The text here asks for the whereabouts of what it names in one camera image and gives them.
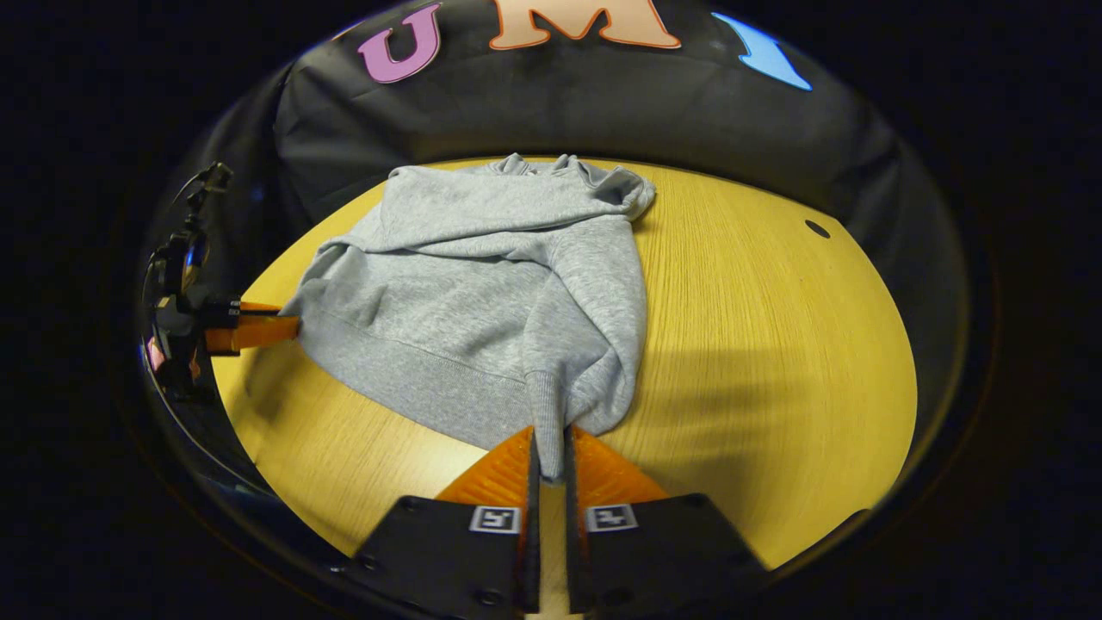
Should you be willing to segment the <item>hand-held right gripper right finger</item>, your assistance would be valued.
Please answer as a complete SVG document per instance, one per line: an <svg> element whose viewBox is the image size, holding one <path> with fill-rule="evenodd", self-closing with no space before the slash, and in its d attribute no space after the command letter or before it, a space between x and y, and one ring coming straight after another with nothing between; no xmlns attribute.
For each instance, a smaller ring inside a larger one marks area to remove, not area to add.
<svg viewBox="0 0 1102 620"><path fill-rule="evenodd" d="M564 435L571 612L730 614L767 584L707 494L671 494L591 433Z"/></svg>

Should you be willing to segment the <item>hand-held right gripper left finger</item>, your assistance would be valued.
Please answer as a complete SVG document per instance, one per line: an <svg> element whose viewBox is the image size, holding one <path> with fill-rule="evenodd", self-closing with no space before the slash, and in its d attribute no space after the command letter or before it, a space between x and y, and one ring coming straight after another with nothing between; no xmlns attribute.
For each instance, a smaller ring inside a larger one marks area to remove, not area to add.
<svg viewBox="0 0 1102 620"><path fill-rule="evenodd" d="M526 427L436 497L397 499L342 568L408 617L522 617L539 607L539 458Z"/></svg>

